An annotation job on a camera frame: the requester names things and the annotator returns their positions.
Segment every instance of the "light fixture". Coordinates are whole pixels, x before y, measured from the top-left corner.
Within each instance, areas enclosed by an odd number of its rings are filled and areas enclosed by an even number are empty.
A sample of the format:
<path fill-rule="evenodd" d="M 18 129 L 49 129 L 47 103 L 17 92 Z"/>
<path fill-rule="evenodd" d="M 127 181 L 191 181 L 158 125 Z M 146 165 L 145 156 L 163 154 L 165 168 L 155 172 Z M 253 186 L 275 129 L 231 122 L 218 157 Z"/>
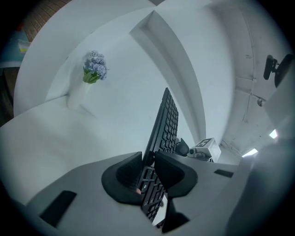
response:
<path fill-rule="evenodd" d="M 269 134 L 269 136 L 272 137 L 272 138 L 276 138 L 277 137 L 277 131 L 276 130 L 273 130 L 273 132 L 271 132 Z"/>
<path fill-rule="evenodd" d="M 258 151 L 255 149 L 255 148 L 253 148 L 250 152 L 247 152 L 245 155 L 243 155 L 242 157 L 245 157 L 245 156 L 250 156 L 250 155 L 253 155 L 253 154 L 255 154 L 255 153 L 257 153 Z"/>

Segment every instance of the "white box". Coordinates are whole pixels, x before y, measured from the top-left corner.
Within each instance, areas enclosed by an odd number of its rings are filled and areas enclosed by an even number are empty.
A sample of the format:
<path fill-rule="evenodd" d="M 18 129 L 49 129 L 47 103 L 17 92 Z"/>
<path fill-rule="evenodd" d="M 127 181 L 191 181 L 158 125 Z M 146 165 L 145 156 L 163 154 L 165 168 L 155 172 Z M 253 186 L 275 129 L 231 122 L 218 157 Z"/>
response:
<path fill-rule="evenodd" d="M 197 149 L 197 152 L 203 152 L 206 155 L 212 157 L 214 162 L 218 161 L 221 154 L 221 150 L 214 138 L 203 139 L 201 142 L 195 145 L 195 148 Z"/>

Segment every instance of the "keyboard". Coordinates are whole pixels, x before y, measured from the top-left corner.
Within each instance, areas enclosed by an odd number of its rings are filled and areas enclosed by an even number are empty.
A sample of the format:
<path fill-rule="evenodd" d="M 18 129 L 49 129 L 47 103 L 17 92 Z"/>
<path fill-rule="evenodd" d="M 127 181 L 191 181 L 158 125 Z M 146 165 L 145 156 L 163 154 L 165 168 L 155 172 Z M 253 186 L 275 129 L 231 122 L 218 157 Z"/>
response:
<path fill-rule="evenodd" d="M 153 168 L 154 153 L 164 151 L 174 153 L 178 127 L 178 110 L 168 88 L 165 89 L 158 115 L 143 156 L 143 172 L 138 188 L 144 195 L 142 211 L 153 221 L 165 189 Z"/>
<path fill-rule="evenodd" d="M 139 181 L 139 189 L 142 195 L 144 195 L 142 211 L 153 222 L 165 194 L 164 186 L 153 167 L 146 166 L 143 169 Z"/>

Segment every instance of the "ceiling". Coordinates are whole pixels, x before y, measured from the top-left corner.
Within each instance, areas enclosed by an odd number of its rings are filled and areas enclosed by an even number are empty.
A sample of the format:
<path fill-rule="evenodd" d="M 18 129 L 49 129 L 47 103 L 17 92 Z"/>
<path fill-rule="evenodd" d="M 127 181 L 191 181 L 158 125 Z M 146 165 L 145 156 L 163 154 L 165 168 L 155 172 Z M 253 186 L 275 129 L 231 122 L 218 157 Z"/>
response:
<path fill-rule="evenodd" d="M 271 16 L 256 2 L 214 1 L 232 47 L 236 90 L 231 116 L 221 144 L 240 155 L 274 142 L 274 127 L 257 99 L 268 100 L 276 91 L 274 76 L 263 78 L 267 55 L 280 62 L 292 53 L 289 43 Z"/>

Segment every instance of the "white cylindrical object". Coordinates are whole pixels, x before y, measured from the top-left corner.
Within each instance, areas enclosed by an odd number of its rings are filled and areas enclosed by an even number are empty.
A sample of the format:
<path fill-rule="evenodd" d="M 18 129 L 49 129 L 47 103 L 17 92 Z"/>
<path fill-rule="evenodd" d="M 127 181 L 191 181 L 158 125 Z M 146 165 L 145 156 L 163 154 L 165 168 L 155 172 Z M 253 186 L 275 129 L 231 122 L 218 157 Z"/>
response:
<path fill-rule="evenodd" d="M 92 84 L 82 81 L 82 83 L 70 92 L 67 106 L 71 110 L 76 110 L 86 99 L 87 93 Z"/>

